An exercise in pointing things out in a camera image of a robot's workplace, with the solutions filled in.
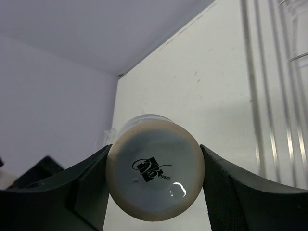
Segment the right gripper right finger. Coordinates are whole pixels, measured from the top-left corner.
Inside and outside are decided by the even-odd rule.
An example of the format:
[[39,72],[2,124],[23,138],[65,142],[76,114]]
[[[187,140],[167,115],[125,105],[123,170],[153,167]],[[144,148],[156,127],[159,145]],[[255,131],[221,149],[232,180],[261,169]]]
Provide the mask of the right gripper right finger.
[[308,192],[283,185],[200,146],[203,190],[213,231],[306,231]]

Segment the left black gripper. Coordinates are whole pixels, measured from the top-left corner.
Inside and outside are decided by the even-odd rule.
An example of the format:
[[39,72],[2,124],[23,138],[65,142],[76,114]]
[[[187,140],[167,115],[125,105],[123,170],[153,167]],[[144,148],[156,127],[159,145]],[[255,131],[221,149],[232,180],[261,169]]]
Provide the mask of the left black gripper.
[[46,156],[36,163],[30,170],[16,179],[12,184],[12,189],[31,188],[38,186],[39,181],[49,178],[64,168],[57,163],[51,156]]

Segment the clear glass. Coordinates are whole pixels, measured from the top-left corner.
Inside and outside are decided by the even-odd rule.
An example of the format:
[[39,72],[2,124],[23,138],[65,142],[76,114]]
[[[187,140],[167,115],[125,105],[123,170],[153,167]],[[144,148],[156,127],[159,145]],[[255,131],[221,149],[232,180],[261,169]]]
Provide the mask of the clear glass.
[[103,133],[103,146],[114,143],[117,138],[117,130],[111,128],[110,130],[105,130]]

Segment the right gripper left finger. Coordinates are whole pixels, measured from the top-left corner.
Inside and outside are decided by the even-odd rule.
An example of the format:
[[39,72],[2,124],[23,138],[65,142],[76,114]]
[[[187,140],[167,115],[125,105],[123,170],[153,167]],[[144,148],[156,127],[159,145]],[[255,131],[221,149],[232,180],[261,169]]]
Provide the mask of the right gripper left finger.
[[101,231],[109,192],[105,165],[111,146],[23,189],[0,192],[2,231]]

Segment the white ceramic footed cup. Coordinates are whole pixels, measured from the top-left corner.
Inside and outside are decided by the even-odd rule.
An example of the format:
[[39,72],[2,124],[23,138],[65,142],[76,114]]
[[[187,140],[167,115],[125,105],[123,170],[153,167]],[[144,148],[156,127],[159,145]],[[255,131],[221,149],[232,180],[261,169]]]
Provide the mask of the white ceramic footed cup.
[[125,213],[156,222],[182,214],[195,202],[205,161],[187,130],[166,117],[145,114],[118,132],[105,173],[110,195]]

